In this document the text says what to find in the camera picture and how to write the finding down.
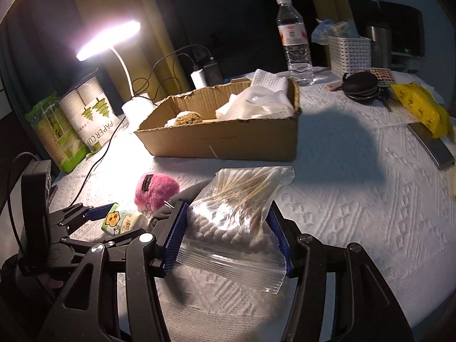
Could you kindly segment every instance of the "white table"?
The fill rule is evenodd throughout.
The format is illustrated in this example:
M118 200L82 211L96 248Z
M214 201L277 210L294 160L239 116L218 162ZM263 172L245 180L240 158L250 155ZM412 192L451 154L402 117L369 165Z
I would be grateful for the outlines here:
M298 158L291 164L296 178L276 201L284 217L325 244L361 243L414 326L456 288L450 172L438 171L407 130L405 124L414 119L406 111L389 113L379 101L364 106L325 91L323 84L334 80L326 72L300 89ZM51 211L72 201L98 158L58 181ZM153 157L135 135L121 131L78 200L132 202L146 171L169 174L184 189L220 168L274 164ZM87 223L75 234L93 240L99 226ZM173 341L278 341L295 285L284 282L275 296L184 265L157 280Z

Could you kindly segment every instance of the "smartphone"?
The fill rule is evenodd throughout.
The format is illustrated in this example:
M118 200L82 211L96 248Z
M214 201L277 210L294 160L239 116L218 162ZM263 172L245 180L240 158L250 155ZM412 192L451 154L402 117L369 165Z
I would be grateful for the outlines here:
M451 166L455 158L440 139L432 138L432 133L421 122L409 123L408 129L425 148L439 170Z

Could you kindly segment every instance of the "lamp light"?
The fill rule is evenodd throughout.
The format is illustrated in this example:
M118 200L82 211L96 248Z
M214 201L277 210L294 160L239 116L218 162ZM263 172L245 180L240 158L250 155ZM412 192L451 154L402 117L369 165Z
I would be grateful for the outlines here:
M122 64L122 68L124 68L125 75L127 76L128 80L128 86L130 88L131 99L122 106L124 115L128 120L128 131L130 133L133 133L139 127L139 125L147 117L149 117L149 115L154 110L154 104L152 101L148 100L149 96L147 94L141 94L141 97L135 97L130 74L128 73L127 67L121 56L114 49L114 45L135 35L139 32L140 28L141 24L134 21L108 28L95 36L90 42L85 44L76 54L76 57L80 61L84 61L95 54L101 53L106 49L111 49L112 52L114 52L114 54L117 56L120 63Z
M130 74L128 73L127 67L120 57L119 53L114 49L114 45L118 44L130 38L131 36L137 34L141 28L139 22L127 22L122 25L117 25L108 29L105 29L103 32L95 36L90 42L86 43L76 54L76 57L79 61L84 61L95 54L101 53L106 49L111 49L112 52L117 56L124 68L125 74L128 79L128 86L130 88L130 95L133 98L133 86L131 84Z

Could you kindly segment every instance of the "stainless steel container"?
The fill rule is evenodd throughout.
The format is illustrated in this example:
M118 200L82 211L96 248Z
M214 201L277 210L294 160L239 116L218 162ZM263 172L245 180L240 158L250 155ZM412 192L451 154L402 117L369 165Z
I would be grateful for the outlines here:
M372 67L390 68L391 51L393 49L391 30L367 26L366 37L372 40Z

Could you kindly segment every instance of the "cardboard box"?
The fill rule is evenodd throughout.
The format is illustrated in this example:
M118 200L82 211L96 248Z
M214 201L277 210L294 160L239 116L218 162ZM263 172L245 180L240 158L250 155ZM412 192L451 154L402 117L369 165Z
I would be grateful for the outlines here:
M287 96L295 114L287 119L217 121L215 111L250 80L205 87L187 95L167 97L140 125L136 135L156 156L223 160L293 161L298 139L299 89L289 81ZM197 111L203 123L164 128L181 111Z

